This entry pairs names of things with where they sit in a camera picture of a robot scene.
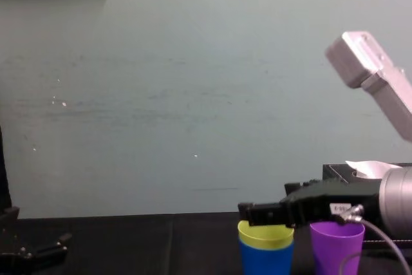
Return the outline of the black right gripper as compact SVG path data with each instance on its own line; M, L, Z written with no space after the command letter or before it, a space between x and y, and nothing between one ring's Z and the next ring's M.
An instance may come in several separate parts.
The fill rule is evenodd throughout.
M279 203L238 204L239 217L250 226L305 226L330 221L356 205L372 219L379 214L379 181L345 183L339 180L289 182L284 185L286 196Z

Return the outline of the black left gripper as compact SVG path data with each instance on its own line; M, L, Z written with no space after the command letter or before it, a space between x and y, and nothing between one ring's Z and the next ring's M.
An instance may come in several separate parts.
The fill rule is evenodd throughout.
M19 207L4 209L1 213L1 233L18 219ZM61 235L56 241L35 248L12 243L1 244L1 270L41 270L40 261L62 261L66 258L72 240L71 233Z

